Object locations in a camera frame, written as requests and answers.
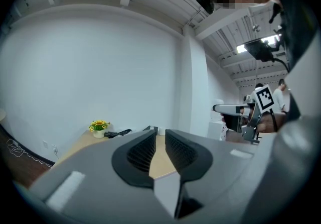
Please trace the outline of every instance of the white shirt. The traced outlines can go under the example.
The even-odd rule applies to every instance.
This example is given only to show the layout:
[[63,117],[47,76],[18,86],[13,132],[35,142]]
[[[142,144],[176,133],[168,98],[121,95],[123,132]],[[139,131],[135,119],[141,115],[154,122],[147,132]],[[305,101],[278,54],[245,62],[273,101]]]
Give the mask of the white shirt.
[[253,92],[251,93],[251,95],[250,95],[250,99],[254,99],[254,100],[256,100],[256,99],[255,99],[255,91],[253,91]]
[[280,113],[285,106],[284,100],[283,100],[283,93],[280,89],[276,89],[273,93],[273,98],[274,98],[274,105],[272,107],[272,110],[275,113]]

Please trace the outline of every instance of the table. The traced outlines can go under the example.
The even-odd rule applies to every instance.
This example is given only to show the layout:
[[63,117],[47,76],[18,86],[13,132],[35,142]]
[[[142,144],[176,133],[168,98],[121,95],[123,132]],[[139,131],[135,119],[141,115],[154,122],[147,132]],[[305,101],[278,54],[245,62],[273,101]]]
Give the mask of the table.
[[[103,141],[109,140],[108,138],[95,138],[90,131],[85,131],[82,136],[74,143],[70,150],[64,154],[54,164],[53,168],[64,160],[69,158],[71,155],[77,153],[79,150]],[[166,176],[176,172],[171,160],[169,159],[165,151],[165,136],[156,136],[156,152],[150,163],[149,176],[158,179],[162,176]]]

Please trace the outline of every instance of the wall outlet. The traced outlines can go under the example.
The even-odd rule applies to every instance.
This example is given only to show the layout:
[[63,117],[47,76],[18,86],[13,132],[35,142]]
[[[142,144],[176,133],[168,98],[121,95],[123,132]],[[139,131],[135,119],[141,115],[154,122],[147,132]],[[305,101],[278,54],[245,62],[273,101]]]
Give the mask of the wall outlet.
[[55,154],[58,154],[58,148],[56,145],[52,145],[52,149],[55,152]]
[[47,148],[47,149],[48,149],[48,143],[47,143],[45,140],[43,140],[42,142],[43,142],[43,144],[44,144],[44,148]]

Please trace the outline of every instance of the ceiling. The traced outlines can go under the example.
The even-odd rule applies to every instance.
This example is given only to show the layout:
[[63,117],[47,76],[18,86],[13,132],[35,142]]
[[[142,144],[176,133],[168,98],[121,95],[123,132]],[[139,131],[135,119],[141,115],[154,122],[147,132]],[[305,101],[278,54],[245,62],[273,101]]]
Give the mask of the ceiling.
[[[255,38],[274,35],[280,24],[279,16],[272,24],[268,21],[272,15],[272,4],[249,10],[229,10],[216,6],[212,15],[208,15],[196,0],[16,0],[5,24],[31,13],[56,7],[58,5],[91,3],[126,8],[153,18],[171,29],[182,32],[184,25],[195,29],[197,37],[203,40],[207,55],[216,61],[237,86],[253,86],[256,82],[270,83],[284,78],[286,71],[280,63],[262,63],[254,60],[247,52],[238,54],[236,46]],[[252,26],[261,27],[259,33]],[[284,51],[274,54],[286,61]]]

